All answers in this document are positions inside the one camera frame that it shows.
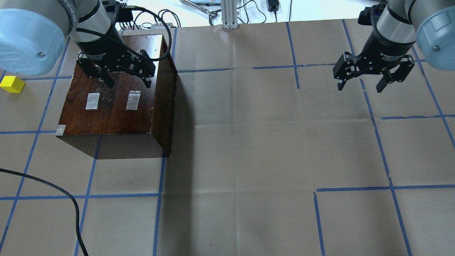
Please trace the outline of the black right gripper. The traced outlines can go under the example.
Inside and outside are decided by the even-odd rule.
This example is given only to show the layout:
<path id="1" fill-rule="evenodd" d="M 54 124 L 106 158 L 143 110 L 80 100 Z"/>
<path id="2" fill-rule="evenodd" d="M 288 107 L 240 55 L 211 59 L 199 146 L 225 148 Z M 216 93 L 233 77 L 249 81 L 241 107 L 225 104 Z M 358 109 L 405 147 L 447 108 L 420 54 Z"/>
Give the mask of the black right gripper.
<path id="1" fill-rule="evenodd" d="M 343 90 L 348 80 L 364 74 L 382 75 L 376 85 L 379 94 L 388 84 L 404 81 L 415 66 L 408 54 L 413 44 L 396 43 L 380 34 L 371 34 L 359 55 L 344 52 L 336 62 L 333 77 L 338 79 L 338 91 Z"/>

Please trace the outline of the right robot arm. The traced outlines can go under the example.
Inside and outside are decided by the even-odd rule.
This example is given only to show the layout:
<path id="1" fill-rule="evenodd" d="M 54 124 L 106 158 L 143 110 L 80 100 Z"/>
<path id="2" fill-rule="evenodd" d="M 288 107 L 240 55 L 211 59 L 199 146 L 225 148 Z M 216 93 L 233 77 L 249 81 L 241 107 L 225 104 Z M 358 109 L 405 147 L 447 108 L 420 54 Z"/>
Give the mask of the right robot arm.
<path id="1" fill-rule="evenodd" d="M 344 52 L 333 68 L 338 90 L 364 74 L 382 75 L 376 90 L 403 82 L 415 63 L 408 51 L 416 43 L 433 68 L 453 71 L 455 7 L 453 0 L 382 0 L 366 7 L 358 23 L 372 32 L 362 52 Z"/>

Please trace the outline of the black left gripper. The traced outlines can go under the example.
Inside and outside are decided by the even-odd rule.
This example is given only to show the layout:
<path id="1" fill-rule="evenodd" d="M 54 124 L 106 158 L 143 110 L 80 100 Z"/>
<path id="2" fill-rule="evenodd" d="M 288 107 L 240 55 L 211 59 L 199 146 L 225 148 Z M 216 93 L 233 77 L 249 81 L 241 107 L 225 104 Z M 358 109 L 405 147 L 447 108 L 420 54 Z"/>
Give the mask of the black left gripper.
<path id="1" fill-rule="evenodd" d="M 96 78 L 110 89 L 114 81 L 109 73 L 124 72 L 142 79 L 147 89 L 155 75 L 155 64 L 143 49 L 135 52 L 124 44 L 116 30 L 109 30 L 91 42 L 77 42 L 81 53 L 76 63 L 89 78 Z"/>

